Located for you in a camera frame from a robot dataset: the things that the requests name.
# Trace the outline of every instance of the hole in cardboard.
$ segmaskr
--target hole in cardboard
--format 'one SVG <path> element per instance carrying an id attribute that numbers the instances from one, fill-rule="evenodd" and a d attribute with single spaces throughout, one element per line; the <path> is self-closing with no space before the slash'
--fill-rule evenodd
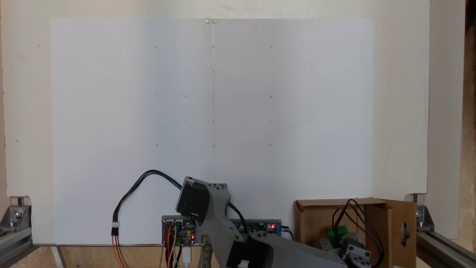
<path id="1" fill-rule="evenodd" d="M 407 239 L 410 237 L 410 234 L 407 231 L 407 224 L 405 222 L 402 222 L 400 237 L 401 237 L 400 243 L 402 244 L 402 246 L 406 247 Z"/>

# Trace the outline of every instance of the microcontroller board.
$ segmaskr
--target microcontroller board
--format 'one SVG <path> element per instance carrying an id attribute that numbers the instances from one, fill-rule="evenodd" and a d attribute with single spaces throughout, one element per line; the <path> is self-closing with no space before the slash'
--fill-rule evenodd
<path id="1" fill-rule="evenodd" d="M 238 231 L 245 231 L 240 219 L 231 219 L 230 221 L 236 226 Z M 248 231 L 263 231 L 276 236 L 281 236 L 281 220 L 245 219 L 245 222 Z"/>
<path id="2" fill-rule="evenodd" d="M 176 247 L 195 244 L 197 242 L 195 223 L 190 218 L 183 216 L 162 216 L 163 244 L 166 243 L 167 238 L 169 238 L 169 243 L 175 241 Z"/>

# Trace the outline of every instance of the cardboard flap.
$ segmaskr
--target cardboard flap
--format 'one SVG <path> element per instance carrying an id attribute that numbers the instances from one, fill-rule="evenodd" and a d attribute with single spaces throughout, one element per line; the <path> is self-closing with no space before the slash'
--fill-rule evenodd
<path id="1" fill-rule="evenodd" d="M 392 208 L 393 265 L 415 268 L 417 266 L 415 259 L 417 254 L 417 204 L 415 202 L 383 200 Z"/>
<path id="2" fill-rule="evenodd" d="M 349 199 L 315 199 L 315 200 L 296 200 L 296 205 L 301 212 L 307 210 L 320 210 L 323 206 L 344 206 Z M 355 198 L 359 205 L 382 204 L 385 201 L 369 198 Z"/>

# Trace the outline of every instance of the wire connector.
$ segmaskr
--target wire connector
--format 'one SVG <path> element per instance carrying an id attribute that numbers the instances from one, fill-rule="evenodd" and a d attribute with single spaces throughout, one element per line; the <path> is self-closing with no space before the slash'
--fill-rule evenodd
<path id="1" fill-rule="evenodd" d="M 112 229 L 111 229 L 111 235 L 114 237 L 119 236 L 119 221 L 118 222 L 112 222 Z"/>

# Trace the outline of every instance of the blue circuit board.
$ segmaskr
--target blue circuit board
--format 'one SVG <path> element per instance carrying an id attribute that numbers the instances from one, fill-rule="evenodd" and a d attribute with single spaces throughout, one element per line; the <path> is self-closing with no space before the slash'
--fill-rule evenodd
<path id="1" fill-rule="evenodd" d="M 240 219 L 230 220 L 239 231 L 244 231 Z M 248 231 L 263 231 L 269 234 L 281 236 L 281 220 L 260 220 L 260 219 L 245 219 Z"/>

